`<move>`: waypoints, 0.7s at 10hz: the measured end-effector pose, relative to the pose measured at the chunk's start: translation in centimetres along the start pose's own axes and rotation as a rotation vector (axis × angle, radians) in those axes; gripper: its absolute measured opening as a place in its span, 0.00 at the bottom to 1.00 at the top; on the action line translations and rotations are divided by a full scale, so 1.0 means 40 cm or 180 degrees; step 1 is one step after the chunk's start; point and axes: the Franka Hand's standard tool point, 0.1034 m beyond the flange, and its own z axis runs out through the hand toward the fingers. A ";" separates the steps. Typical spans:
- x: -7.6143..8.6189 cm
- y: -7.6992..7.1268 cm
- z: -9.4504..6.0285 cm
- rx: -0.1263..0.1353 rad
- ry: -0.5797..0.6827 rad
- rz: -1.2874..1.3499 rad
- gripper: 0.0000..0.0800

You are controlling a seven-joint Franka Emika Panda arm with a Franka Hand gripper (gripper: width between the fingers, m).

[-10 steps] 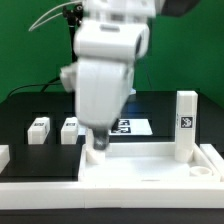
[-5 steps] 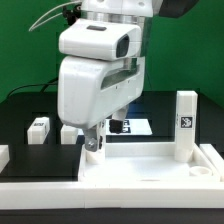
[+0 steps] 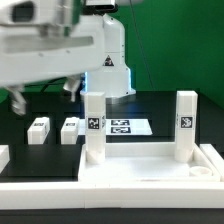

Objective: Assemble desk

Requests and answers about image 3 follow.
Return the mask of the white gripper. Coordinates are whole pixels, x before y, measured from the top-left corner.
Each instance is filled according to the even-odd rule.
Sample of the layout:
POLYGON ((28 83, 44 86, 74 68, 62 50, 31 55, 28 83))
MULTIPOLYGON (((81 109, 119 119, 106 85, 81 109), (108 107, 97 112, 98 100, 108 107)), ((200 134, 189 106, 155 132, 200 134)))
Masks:
MULTIPOLYGON (((7 87, 13 112, 23 116, 26 100, 19 84, 95 70, 105 60, 104 49, 101 16, 82 16, 69 37, 41 37, 36 27, 0 26, 0 87, 7 87)), ((71 102, 80 83, 80 76, 70 76, 63 86, 71 102)))

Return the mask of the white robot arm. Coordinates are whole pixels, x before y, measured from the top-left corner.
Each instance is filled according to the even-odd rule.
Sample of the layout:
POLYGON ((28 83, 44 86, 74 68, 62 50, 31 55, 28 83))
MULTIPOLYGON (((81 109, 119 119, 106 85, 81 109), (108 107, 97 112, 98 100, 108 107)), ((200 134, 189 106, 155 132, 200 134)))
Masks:
POLYGON ((26 113, 26 84, 66 77, 75 92, 78 76, 105 85, 101 69, 124 62, 124 28, 110 15, 129 0, 0 0, 0 88, 11 107, 26 113))

